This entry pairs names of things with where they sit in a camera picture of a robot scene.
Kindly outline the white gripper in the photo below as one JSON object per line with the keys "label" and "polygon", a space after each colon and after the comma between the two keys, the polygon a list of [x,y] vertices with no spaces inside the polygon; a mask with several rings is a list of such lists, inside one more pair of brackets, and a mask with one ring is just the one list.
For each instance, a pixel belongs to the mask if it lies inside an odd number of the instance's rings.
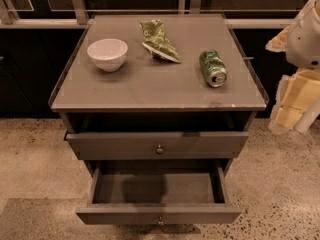
{"label": "white gripper", "polygon": [[[285,52],[289,28],[285,27],[268,41],[265,49]],[[277,88],[269,129],[275,134],[295,130],[295,125],[308,108],[320,98],[320,71],[299,68],[292,76],[283,75]]]}

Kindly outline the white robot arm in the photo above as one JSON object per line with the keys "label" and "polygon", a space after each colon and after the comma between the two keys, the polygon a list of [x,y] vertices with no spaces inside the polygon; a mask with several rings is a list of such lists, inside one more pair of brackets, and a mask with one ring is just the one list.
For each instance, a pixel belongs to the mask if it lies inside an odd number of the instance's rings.
{"label": "white robot arm", "polygon": [[265,48],[284,52],[297,67],[279,81],[269,129],[275,134],[304,133],[320,114],[320,0],[309,0]]}

